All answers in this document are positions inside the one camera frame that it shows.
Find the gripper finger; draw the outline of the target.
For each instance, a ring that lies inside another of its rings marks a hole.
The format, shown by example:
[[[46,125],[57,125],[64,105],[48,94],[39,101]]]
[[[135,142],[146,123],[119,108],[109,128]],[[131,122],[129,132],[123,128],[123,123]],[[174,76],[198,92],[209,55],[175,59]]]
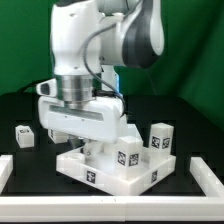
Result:
[[[84,144],[83,152],[86,156],[92,156],[96,153],[96,142],[93,140],[88,140]]]
[[[81,146],[81,140],[77,136],[69,135],[68,141],[73,149],[79,148]]]

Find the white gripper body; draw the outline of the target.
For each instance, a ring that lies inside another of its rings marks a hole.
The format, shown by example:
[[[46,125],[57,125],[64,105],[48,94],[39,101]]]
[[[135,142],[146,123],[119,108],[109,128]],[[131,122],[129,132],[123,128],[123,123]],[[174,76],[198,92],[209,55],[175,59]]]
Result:
[[[127,118],[121,116],[122,102],[117,98],[96,97],[70,109],[56,98],[55,79],[38,84],[36,90],[39,120],[45,129],[106,143],[116,143],[128,134]]]

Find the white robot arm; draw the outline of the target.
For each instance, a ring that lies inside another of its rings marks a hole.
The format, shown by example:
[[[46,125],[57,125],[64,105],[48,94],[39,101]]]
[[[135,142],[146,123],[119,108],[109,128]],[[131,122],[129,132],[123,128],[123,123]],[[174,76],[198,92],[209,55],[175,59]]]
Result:
[[[39,119],[81,137],[90,155],[126,133],[123,96],[103,67],[150,67],[162,54],[161,0],[59,0],[51,14],[53,75],[37,85]]]

